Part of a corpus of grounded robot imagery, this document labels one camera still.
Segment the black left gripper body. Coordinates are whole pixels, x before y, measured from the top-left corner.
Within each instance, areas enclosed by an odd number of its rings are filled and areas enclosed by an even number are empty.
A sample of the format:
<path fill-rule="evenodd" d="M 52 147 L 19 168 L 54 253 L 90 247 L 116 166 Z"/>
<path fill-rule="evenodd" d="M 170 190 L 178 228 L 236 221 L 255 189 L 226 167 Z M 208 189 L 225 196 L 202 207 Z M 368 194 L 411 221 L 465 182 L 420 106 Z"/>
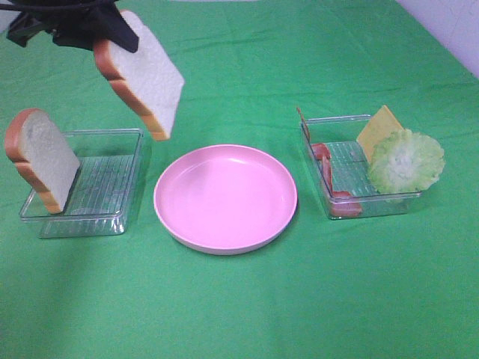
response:
<path fill-rule="evenodd" d="M 123 17 L 114 1 L 7 1 L 16 16 L 7 39 L 25 47 L 44 31 L 58 46 L 92 50 L 97 40 L 123 46 Z"/>

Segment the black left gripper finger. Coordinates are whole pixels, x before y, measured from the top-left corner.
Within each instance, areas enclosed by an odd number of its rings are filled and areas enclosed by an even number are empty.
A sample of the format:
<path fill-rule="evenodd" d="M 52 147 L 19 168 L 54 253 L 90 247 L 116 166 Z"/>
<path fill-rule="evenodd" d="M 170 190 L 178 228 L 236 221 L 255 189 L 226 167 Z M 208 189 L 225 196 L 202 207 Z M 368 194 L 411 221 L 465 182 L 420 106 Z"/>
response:
<path fill-rule="evenodd" d="M 100 29 L 98 38 L 110 40 L 128 52 L 137 52 L 139 37 L 130 28 L 116 7 L 99 9 Z"/>

